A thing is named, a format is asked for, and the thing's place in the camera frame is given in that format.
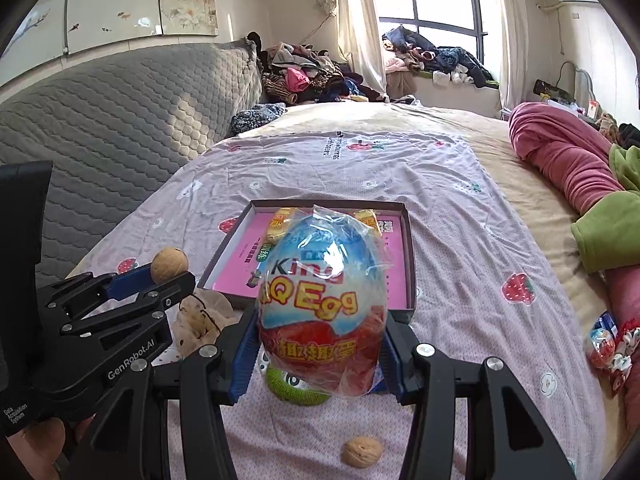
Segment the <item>person's left hand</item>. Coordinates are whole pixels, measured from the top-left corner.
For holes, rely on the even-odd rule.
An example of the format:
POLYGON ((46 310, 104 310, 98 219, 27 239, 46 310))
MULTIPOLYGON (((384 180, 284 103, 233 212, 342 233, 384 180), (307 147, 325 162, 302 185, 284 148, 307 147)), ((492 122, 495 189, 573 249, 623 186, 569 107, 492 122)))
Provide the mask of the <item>person's left hand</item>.
POLYGON ((58 479, 56 461, 62 456, 66 440, 64 422, 51 418, 8 437, 16 456, 33 479, 58 479))

